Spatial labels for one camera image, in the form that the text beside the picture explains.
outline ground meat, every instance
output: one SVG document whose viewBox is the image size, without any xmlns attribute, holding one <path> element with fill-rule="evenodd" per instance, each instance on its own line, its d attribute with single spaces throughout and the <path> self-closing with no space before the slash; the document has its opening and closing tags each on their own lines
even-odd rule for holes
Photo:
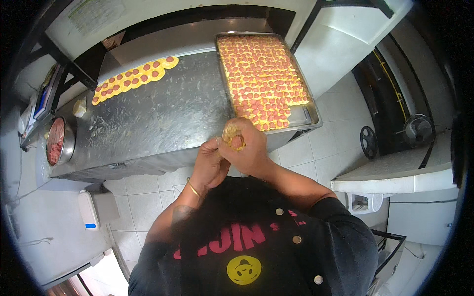
<svg viewBox="0 0 474 296">
<path fill-rule="evenodd" d="M 61 156 L 61 148 L 64 140 L 64 121 L 59 118 L 54 121 L 47 141 L 47 157 L 51 165 L 57 164 Z"/>
<path fill-rule="evenodd" d="M 238 148 L 242 147 L 244 143 L 244 139 L 240 135 L 236 135 L 235 137 L 230 140 L 230 146 L 234 149 L 237 150 Z"/>
</svg>

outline metal bowl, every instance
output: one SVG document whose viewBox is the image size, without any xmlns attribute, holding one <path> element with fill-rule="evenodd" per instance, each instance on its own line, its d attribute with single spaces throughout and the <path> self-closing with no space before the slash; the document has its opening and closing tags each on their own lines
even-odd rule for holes
<svg viewBox="0 0 474 296">
<path fill-rule="evenodd" d="M 56 163 L 54 163 L 49 158 L 49 152 L 51 150 L 50 137 L 52 137 L 52 133 L 54 133 L 54 131 L 52 131 L 53 126 L 55 125 L 56 121 L 58 121 L 58 120 L 62 121 L 62 124 L 64 125 L 64 135 L 63 135 L 63 145 L 61 146 L 61 152 L 59 154 L 59 159 L 57 160 Z M 63 163 L 68 162 L 71 159 L 71 157 L 73 156 L 74 145 L 76 143 L 76 139 L 75 139 L 73 130 L 71 129 L 69 124 L 67 124 L 67 122 L 65 121 L 65 119 L 63 117 L 57 117 L 53 120 L 53 125 L 51 126 L 51 128 L 49 130 L 48 139 L 47 139 L 46 143 L 47 143 L 46 144 L 46 159 L 48 160 L 49 165 L 52 166 L 52 167 L 55 167 L 58 164 L 63 164 Z"/>
</svg>

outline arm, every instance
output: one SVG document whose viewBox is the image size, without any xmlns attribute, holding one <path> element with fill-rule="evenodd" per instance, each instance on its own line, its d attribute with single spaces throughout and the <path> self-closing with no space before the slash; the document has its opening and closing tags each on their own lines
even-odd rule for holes
<svg viewBox="0 0 474 296">
<path fill-rule="evenodd" d="M 308 211 L 325 197 L 336 197 L 334 192 L 318 182 L 270 160 L 266 153 L 265 134 L 256 130 L 249 120 L 235 118 L 229 120 L 227 124 L 234 124 L 241 130 L 246 145 L 237 152 L 220 141 L 219 152 L 240 172 L 270 183 L 302 212 Z"/>
<path fill-rule="evenodd" d="M 206 193 L 224 180 L 229 167 L 230 163 L 217 151 L 215 138 L 203 143 L 199 148 L 189 182 L 178 198 L 155 219 L 146 235 L 145 243 L 171 242 L 174 237 L 173 226 L 201 206 Z"/>
<path fill-rule="evenodd" d="M 267 169 L 261 175 L 254 176 L 270 183 L 283 193 L 302 212 L 306 212 L 315 203 L 326 197 L 336 197 L 336 194 L 313 179 L 295 173 L 279 166 L 268 159 Z"/>
</svg>

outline gold bangle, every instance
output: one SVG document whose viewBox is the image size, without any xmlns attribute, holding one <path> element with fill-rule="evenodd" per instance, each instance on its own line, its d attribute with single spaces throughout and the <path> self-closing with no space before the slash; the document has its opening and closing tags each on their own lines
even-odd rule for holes
<svg viewBox="0 0 474 296">
<path fill-rule="evenodd" d="M 189 182 L 189 177 L 186 178 L 186 183 L 189 184 L 189 187 L 191 188 L 191 190 L 199 197 L 201 198 L 201 196 L 199 195 L 199 193 L 194 189 L 194 187 L 191 185 L 191 182 Z"/>
</svg>

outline metal tray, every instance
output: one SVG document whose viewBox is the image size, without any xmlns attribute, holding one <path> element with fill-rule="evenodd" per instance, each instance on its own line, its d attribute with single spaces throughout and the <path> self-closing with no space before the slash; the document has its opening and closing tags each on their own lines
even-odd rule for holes
<svg viewBox="0 0 474 296">
<path fill-rule="evenodd" d="M 225 91 L 227 98 L 229 99 L 229 102 L 232 106 L 232 109 L 234 109 L 234 105 L 232 102 L 232 96 L 230 95 L 230 89 L 229 85 L 227 82 L 227 77 L 226 77 L 226 72 L 224 69 L 224 63 L 222 62 L 222 59 L 220 57 L 220 52 L 219 52 L 219 45 L 217 43 L 217 40 L 220 37 L 227 37 L 227 36 L 251 36 L 251 35 L 264 35 L 264 36 L 274 36 L 278 38 L 286 51 L 286 54 L 289 56 L 291 63 L 293 64 L 298 76 L 301 78 L 301 85 L 303 86 L 304 90 L 307 93 L 308 101 L 309 103 L 306 105 L 297 105 L 297 106 L 291 106 L 292 114 L 288 118 L 289 125 L 288 127 L 284 128 L 279 128 L 279 129 L 274 129 L 270 131 L 266 131 L 265 134 L 274 134 L 274 133 L 279 133 L 279 132 L 286 132 L 286 131 L 298 131 L 298 130 L 306 130 L 306 129 L 313 129 L 316 127 L 320 127 L 323 125 L 321 121 L 321 117 L 319 116 L 319 111 L 318 108 L 316 107 L 316 103 L 313 99 L 313 95 L 311 94 L 311 90 L 308 87 L 308 84 L 306 82 L 306 79 L 304 78 L 303 73 L 300 70 L 300 66 L 298 65 L 298 62 L 296 61 L 296 58 L 294 55 L 290 52 L 289 46 L 286 44 L 286 42 L 283 40 L 283 38 L 275 33 L 259 33 L 259 32 L 222 32 L 222 33 L 217 33 L 214 36 L 214 43 L 216 45 L 216 52 L 217 56 L 219 58 L 219 65 L 220 65 L 220 74 L 222 77 L 222 81 L 224 82 L 225 85 Z"/>
</svg>

